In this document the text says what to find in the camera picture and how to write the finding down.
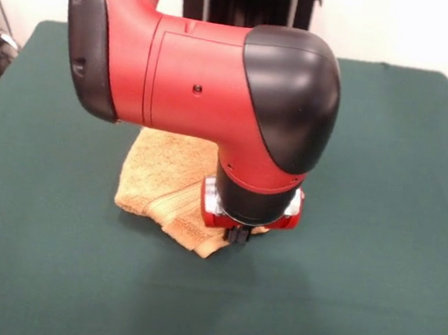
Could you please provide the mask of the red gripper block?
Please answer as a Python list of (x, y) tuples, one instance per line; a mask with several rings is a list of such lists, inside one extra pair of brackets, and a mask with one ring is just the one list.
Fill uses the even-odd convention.
[(233, 244), (238, 240), (238, 244), (240, 245), (247, 243), (251, 235), (251, 228), (246, 227), (252, 227), (253, 229), (261, 227), (270, 230), (284, 230), (294, 229), (300, 223), (305, 200), (305, 193), (301, 188), (295, 191), (294, 197), (278, 220), (258, 226), (236, 221), (225, 212), (220, 201), (215, 180), (215, 176), (208, 176), (202, 181), (200, 197), (201, 215), (205, 226), (226, 229), (224, 237), (226, 242)]

